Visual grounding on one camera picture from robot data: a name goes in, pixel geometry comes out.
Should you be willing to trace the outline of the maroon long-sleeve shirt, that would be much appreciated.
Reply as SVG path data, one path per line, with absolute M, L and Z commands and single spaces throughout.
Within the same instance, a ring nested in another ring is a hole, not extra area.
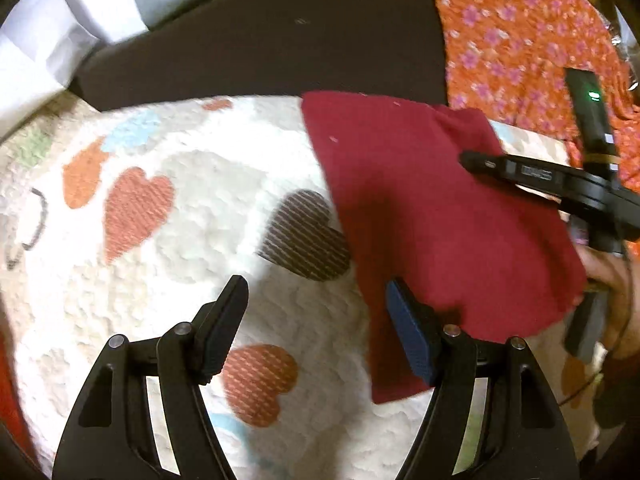
M 501 153 L 480 110 L 314 91 L 302 113 L 369 309 L 375 403 L 426 388 L 386 310 L 394 278 L 444 322 L 495 342 L 574 307 L 586 274 L 558 208 L 460 165 L 463 151 Z

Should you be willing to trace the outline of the orange floral bedsheet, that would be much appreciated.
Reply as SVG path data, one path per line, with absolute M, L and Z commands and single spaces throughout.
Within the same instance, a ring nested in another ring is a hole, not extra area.
M 588 0 L 435 0 L 446 44 L 448 102 L 565 144 L 580 139 L 564 70 L 597 75 L 620 151 L 620 180 L 639 187 L 639 107 L 629 67 Z

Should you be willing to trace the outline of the red plastic bag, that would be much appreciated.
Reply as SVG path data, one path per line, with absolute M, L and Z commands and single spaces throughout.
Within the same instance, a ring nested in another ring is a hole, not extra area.
M 14 385 L 14 376 L 4 336 L 1 336 L 0 344 L 0 406 L 1 421 L 6 426 L 6 429 L 9 430 L 11 437 L 29 458 L 36 460 L 37 456 L 32 444 L 32 438 L 30 437 Z

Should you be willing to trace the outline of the white heart-patterned quilt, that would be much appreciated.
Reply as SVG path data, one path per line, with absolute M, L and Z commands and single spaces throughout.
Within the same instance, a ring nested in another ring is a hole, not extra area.
M 37 464 L 108 337 L 154 338 L 233 275 L 248 307 L 202 390 L 243 479 L 390 479 L 431 395 L 377 404 L 370 315 L 302 99 L 236 96 L 111 113 L 60 96 L 1 148 L 1 307 Z M 501 153 L 565 162 L 491 122 Z M 528 336 L 552 389 L 576 387 L 559 321 Z

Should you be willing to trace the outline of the white paper bag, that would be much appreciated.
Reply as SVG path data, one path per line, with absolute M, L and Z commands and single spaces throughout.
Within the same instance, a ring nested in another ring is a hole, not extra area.
M 146 32 L 134 0 L 1 0 L 1 133 L 68 88 L 99 47 Z

